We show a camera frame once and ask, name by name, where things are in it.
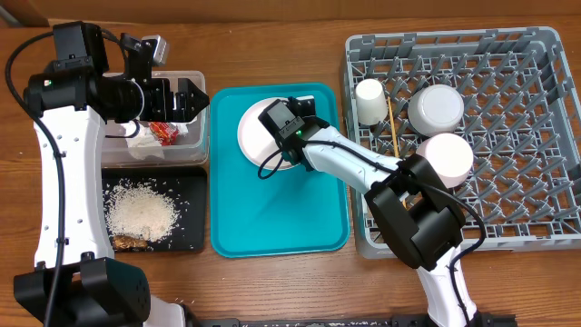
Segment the cream cup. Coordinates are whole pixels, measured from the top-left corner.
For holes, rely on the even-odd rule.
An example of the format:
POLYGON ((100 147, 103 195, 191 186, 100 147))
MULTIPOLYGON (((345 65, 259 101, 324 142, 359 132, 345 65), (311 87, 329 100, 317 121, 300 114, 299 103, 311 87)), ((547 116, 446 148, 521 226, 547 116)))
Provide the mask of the cream cup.
POLYGON ((360 124, 374 125, 384 121, 389 108, 383 85, 376 79, 364 79, 355 88, 357 117, 360 124))

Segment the rice pile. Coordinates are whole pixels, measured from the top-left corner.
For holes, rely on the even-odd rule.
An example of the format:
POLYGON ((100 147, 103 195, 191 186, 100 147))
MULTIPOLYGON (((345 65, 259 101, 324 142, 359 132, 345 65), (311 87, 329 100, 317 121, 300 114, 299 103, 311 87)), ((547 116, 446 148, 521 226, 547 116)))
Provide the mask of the rice pile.
POLYGON ((115 235, 127 235, 148 243, 146 250, 167 242, 175 231, 182 231, 180 220, 190 202, 168 183, 152 179, 132 182, 127 178, 107 183, 103 191, 104 218, 113 245, 115 235))

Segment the grey bowl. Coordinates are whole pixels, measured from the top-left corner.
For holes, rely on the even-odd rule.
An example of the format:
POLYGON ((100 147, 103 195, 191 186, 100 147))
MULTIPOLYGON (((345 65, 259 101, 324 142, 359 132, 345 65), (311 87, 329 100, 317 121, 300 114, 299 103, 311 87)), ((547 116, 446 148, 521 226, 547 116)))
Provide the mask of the grey bowl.
POLYGON ((435 84, 414 94, 408 106, 408 118, 419 134, 431 137, 452 133, 464 114, 460 93, 445 84, 435 84))

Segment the wooden chopstick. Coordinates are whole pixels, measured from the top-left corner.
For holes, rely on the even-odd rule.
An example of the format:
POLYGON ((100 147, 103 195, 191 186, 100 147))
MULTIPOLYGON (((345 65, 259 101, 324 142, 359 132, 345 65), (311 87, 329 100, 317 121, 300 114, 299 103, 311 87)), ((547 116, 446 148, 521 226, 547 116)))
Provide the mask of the wooden chopstick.
POLYGON ((391 131, 391 137, 392 137, 392 143, 393 143, 393 153, 394 153, 395 157, 400 158, 399 141, 398 141, 398 136, 397 136, 397 131, 396 131, 395 119, 394 119, 394 115, 393 115, 391 98, 389 96, 387 98, 387 103, 388 103, 388 109, 389 109, 389 125, 390 125, 390 131, 391 131))

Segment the red wrapper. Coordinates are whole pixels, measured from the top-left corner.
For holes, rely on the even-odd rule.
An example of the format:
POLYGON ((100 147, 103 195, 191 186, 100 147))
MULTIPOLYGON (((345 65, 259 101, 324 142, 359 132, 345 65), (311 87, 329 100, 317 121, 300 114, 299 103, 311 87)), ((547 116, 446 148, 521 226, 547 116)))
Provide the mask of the red wrapper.
POLYGON ((150 122, 149 129, 163 146, 173 145, 179 135, 178 128, 171 123, 150 122))

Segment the small pink plate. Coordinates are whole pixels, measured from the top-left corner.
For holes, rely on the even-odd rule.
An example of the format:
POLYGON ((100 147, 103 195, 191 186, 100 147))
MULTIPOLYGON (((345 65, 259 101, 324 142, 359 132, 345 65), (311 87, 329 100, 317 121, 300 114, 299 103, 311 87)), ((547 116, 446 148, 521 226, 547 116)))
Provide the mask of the small pink plate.
POLYGON ((447 188, 464 183, 474 163, 469 143, 456 134, 437 134, 422 142, 416 153, 426 158, 447 188))

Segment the brown food scrap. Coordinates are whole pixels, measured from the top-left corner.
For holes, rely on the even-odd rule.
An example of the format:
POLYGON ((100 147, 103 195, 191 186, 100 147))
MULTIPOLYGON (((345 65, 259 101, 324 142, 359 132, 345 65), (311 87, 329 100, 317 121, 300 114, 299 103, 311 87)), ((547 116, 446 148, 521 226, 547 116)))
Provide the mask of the brown food scrap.
POLYGON ((113 248, 118 252, 144 251, 148 243, 142 239, 135 239, 127 235, 115 235, 113 238, 113 248))

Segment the large pink plate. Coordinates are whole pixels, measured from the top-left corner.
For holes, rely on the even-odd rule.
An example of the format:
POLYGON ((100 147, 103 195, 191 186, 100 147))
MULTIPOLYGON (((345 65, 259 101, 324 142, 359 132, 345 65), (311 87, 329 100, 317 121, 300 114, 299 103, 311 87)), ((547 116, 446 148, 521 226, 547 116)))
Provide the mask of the large pink plate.
POLYGON ((253 104, 243 114, 238 125, 239 147, 244 156, 256 166, 260 166, 269 155, 279 149, 271 134, 259 120, 259 114, 275 100, 284 101, 284 98, 271 97, 253 104))

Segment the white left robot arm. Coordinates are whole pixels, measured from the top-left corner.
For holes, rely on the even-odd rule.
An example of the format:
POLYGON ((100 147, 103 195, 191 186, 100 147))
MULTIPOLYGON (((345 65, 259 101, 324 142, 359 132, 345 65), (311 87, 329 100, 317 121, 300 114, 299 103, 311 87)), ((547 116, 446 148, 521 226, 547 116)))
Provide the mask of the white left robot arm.
POLYGON ((14 278, 15 299, 48 326, 198 326, 184 304, 152 295, 144 272, 115 260, 106 231, 103 183, 156 180, 182 227, 177 248, 203 243, 207 174, 201 167, 101 169, 104 122, 94 110, 63 109, 39 132, 43 218, 33 272, 14 278))

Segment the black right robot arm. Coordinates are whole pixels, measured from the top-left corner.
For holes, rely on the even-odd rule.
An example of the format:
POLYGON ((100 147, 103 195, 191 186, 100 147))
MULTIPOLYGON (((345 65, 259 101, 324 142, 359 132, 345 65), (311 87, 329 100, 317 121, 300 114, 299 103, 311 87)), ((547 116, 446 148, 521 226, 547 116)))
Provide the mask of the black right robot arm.
POLYGON ((459 263, 462 202, 427 159, 398 159, 352 142, 316 116, 313 97, 277 100, 260 120, 283 159, 332 175, 364 196, 384 242, 418 273, 434 324, 473 325, 477 308, 459 263))

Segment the white napkin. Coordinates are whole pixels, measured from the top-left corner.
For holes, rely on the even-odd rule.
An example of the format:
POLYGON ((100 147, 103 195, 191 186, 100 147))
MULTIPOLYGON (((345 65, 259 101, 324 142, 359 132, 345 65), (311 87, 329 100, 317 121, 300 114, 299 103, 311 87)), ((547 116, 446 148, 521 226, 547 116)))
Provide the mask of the white napkin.
POLYGON ((177 123, 176 126, 178 135, 186 135, 189 132, 187 123, 177 123))
POLYGON ((164 158, 162 144, 155 137, 149 127, 138 124, 139 132, 136 136, 126 139, 128 151, 136 160, 145 160, 147 157, 164 158))

